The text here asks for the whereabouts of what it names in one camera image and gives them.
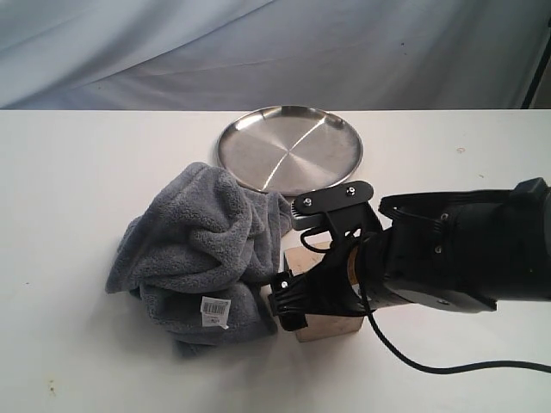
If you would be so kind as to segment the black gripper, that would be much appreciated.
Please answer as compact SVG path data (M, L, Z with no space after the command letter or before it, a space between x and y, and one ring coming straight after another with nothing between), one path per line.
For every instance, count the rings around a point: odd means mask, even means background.
M411 301L386 285L392 235L370 233L348 239L328 252L306 273L286 270L270 282L269 308L285 331L308 326L304 314L366 317L369 313Z

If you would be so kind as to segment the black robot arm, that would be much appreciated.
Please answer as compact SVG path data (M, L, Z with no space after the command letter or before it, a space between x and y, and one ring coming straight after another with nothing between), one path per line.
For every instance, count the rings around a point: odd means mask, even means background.
M370 206L363 181L298 195L292 225L330 245L304 273L279 273L269 306L282 328L310 315L365 317L418 304L495 311L501 300L550 299L550 188L541 178L512 189L397 194Z

